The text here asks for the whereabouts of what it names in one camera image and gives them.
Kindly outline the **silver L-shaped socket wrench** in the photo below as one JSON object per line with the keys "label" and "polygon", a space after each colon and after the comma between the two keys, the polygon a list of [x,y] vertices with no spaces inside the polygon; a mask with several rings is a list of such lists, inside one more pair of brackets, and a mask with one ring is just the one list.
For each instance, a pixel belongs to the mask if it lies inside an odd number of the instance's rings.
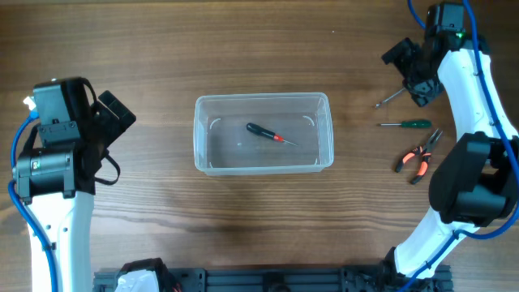
{"label": "silver L-shaped socket wrench", "polygon": [[399,91],[393,93],[390,97],[387,97],[385,98],[384,100],[378,102],[377,104],[375,104],[375,109],[379,109],[381,106],[387,104],[389,101],[391,101],[394,97],[397,97],[398,95],[400,95],[401,93],[407,91],[406,88],[402,88],[400,89]]}

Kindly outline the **clear plastic container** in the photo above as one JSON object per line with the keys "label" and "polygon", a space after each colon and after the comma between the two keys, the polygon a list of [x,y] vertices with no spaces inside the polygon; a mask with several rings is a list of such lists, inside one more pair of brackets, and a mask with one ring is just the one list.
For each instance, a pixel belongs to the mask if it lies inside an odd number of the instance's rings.
{"label": "clear plastic container", "polygon": [[322,92],[202,96],[193,123],[195,167],[206,175],[314,173],[334,162]]}

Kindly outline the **black red screwdriver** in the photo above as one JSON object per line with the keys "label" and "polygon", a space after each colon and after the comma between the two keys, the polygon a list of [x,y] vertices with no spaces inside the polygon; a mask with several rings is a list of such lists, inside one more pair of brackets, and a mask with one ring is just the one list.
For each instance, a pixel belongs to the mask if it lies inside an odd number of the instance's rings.
{"label": "black red screwdriver", "polygon": [[296,146],[295,143],[292,143],[288,140],[285,140],[282,136],[276,134],[275,132],[273,131],[270,131],[270,130],[267,130],[257,124],[254,124],[254,123],[251,123],[249,122],[247,125],[246,125],[246,129],[251,132],[252,134],[255,134],[257,136],[262,136],[264,138],[267,138],[267,139],[270,139],[270,140],[273,140],[273,141],[276,141],[278,143],[283,143],[283,144],[290,144],[290,145],[293,145],[293,146]]}

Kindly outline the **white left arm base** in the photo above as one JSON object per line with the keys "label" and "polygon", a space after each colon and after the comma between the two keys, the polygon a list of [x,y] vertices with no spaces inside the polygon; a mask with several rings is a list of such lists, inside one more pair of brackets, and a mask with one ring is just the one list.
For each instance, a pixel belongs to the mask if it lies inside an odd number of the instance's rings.
{"label": "white left arm base", "polygon": [[176,280],[161,258],[126,263],[119,271],[115,292],[174,292]]}

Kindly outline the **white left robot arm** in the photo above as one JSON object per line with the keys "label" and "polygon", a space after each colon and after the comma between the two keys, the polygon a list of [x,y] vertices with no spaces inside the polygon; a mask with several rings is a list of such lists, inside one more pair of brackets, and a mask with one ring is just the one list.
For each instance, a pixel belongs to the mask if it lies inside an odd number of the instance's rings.
{"label": "white left robot arm", "polygon": [[11,145],[8,192],[28,224],[35,291],[90,291],[90,226],[109,146],[136,120],[84,77],[37,84]]}

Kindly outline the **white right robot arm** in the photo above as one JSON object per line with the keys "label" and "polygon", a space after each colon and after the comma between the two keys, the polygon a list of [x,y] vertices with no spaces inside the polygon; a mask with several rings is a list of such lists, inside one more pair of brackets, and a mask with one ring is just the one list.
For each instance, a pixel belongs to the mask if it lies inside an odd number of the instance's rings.
{"label": "white right robot arm", "polygon": [[384,56],[419,106],[448,96],[457,142],[431,176],[430,206],[383,262],[384,283],[408,289],[434,275],[463,239],[488,240],[518,218],[518,133],[491,76],[491,58],[468,2],[430,6],[424,41],[404,39]]}

